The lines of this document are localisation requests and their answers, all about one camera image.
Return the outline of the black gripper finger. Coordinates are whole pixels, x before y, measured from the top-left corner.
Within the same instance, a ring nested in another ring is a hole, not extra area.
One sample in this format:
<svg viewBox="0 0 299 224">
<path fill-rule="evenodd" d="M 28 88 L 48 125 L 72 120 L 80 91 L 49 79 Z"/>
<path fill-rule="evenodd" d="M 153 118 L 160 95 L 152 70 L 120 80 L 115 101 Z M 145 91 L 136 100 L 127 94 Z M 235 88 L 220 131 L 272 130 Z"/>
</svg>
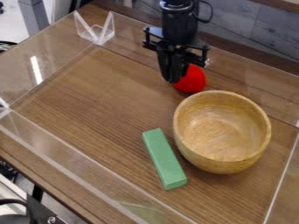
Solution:
<svg viewBox="0 0 299 224">
<path fill-rule="evenodd" d="M 167 82 L 172 81 L 171 66 L 172 66 L 172 54 L 163 48 L 156 50 L 157 62 L 161 71 L 163 78 Z"/>
<path fill-rule="evenodd" d="M 172 56 L 172 65 L 171 65 L 171 83 L 175 84 L 180 78 L 185 75 L 187 71 L 187 62 L 183 54 L 175 54 Z"/>
</svg>

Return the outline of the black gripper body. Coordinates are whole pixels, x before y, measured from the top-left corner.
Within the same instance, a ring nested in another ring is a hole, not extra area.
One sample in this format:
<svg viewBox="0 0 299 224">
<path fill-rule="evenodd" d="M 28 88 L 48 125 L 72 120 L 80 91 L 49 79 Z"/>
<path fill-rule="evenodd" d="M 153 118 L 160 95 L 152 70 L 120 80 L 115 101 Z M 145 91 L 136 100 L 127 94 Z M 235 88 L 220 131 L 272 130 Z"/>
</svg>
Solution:
<svg viewBox="0 0 299 224">
<path fill-rule="evenodd" d="M 144 28 L 144 41 L 143 47 L 151 51 L 163 48 L 167 50 L 172 56 L 175 54 L 183 54 L 187 64 L 197 65 L 199 67 L 205 67 L 208 62 L 208 51 L 209 46 L 207 44 L 201 45 L 177 45 L 164 38 L 163 29 L 160 27 L 147 26 Z"/>
</svg>

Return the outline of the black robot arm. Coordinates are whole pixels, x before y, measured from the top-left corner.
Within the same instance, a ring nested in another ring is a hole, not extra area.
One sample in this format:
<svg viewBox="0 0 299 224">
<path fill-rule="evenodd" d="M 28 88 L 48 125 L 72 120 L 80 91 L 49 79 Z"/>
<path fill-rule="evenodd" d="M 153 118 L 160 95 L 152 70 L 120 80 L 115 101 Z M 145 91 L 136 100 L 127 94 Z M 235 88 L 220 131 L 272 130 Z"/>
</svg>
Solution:
<svg viewBox="0 0 299 224">
<path fill-rule="evenodd" d="M 213 16 L 211 4 L 203 0 L 160 0 L 161 26 L 144 28 L 144 48 L 156 52 L 164 80 L 176 84 L 189 65 L 205 67 L 209 45 L 196 41 L 199 23 Z"/>
</svg>

